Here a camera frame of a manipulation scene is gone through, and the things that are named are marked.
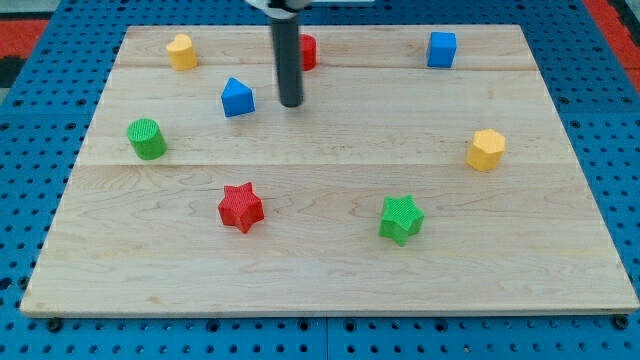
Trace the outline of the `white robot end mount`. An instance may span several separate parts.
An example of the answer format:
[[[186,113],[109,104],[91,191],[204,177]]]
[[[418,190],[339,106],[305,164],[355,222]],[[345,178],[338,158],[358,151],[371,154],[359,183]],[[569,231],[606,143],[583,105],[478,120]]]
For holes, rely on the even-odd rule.
[[[290,19],[311,4],[311,0],[245,0],[273,19]]]

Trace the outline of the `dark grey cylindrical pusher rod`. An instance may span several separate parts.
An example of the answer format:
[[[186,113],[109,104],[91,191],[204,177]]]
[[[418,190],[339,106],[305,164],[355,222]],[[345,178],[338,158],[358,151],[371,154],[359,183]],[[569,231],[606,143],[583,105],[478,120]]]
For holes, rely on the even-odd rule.
[[[289,8],[270,8],[270,30],[280,103],[288,108],[304,100],[299,16]]]

